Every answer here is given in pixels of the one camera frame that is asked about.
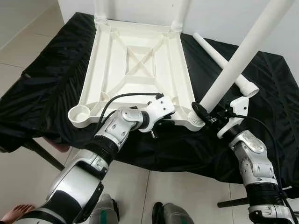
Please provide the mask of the black cloth table cover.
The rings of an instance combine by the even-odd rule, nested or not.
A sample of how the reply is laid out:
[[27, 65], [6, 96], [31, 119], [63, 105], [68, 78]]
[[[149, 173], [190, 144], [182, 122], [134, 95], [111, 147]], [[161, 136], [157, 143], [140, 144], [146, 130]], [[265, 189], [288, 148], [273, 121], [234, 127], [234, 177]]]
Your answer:
[[[95, 125], [75, 128], [68, 110], [79, 101], [96, 32], [94, 16], [75, 13], [23, 72], [9, 79], [0, 72], [0, 149], [8, 152], [25, 140], [49, 140], [83, 147]], [[280, 162], [283, 187], [299, 183], [299, 86], [284, 57], [258, 52], [243, 71], [260, 91], [249, 100], [250, 120], [242, 126]], [[191, 172], [220, 182], [241, 183], [235, 154], [209, 130], [163, 126], [162, 136], [133, 132], [116, 161], [161, 172]]]

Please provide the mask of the white plastic children table top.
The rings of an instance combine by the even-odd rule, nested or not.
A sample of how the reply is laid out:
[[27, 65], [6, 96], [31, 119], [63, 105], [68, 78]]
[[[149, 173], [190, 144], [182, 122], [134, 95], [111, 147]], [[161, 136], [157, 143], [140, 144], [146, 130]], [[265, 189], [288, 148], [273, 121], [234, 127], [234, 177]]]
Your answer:
[[84, 85], [68, 111], [73, 126], [84, 128], [118, 107], [146, 107], [154, 93], [171, 99], [171, 120], [196, 132], [204, 123], [194, 115], [196, 99], [181, 42], [168, 26], [108, 20], [96, 34]]

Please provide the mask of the black metal table leg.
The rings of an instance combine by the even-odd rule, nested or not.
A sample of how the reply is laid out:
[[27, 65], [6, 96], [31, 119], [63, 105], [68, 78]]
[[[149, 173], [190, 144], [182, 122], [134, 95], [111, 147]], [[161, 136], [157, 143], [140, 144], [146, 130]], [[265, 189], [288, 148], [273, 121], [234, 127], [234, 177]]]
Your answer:
[[28, 148], [29, 150], [38, 154], [41, 158], [49, 162], [52, 166], [56, 167], [59, 171], [64, 169], [64, 165], [54, 158], [46, 149], [44, 149], [37, 141], [34, 139], [28, 139], [25, 143], [23, 143], [23, 147]]
[[216, 204], [216, 206], [218, 208], [226, 208], [226, 207], [235, 207], [239, 205], [246, 205], [248, 203], [249, 203], [249, 199], [244, 197], [236, 200], [220, 201]]

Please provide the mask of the grey left robot leg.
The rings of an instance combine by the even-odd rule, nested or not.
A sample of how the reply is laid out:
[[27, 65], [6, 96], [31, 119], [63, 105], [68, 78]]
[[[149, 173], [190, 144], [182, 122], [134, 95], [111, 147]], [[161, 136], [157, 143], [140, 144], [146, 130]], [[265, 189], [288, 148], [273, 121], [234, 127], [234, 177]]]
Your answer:
[[88, 218], [88, 224], [119, 224], [119, 221], [118, 203], [110, 194], [102, 194]]

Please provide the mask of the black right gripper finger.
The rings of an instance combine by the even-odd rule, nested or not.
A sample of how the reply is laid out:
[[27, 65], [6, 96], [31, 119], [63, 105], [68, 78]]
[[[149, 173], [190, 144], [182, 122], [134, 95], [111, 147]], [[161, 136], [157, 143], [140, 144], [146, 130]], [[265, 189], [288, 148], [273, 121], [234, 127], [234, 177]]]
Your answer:
[[192, 109], [196, 113], [197, 117], [204, 123], [214, 123], [210, 113], [201, 106], [200, 103], [192, 102]]

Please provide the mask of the pink table frame corner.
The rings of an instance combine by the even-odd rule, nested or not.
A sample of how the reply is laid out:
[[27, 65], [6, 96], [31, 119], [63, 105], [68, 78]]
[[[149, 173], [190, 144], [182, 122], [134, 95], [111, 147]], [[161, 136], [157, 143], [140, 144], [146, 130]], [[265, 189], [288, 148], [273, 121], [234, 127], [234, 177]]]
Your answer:
[[57, 143], [51, 143], [52, 147], [54, 147], [56, 150], [58, 150], [59, 152], [68, 152], [70, 146], [66, 145], [66, 144], [57, 144]]

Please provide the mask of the bare person foot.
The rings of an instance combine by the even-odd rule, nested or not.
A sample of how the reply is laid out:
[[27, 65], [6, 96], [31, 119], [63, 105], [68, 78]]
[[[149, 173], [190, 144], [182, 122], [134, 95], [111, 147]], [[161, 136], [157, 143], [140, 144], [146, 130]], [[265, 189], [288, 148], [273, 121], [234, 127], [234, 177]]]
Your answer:
[[35, 208], [36, 207], [30, 203], [17, 205], [12, 209], [12, 211], [5, 215], [4, 222], [6, 222], [6, 224], [12, 224], [13, 222], [19, 220], [19, 218], [23, 217], [26, 213], [34, 210]]

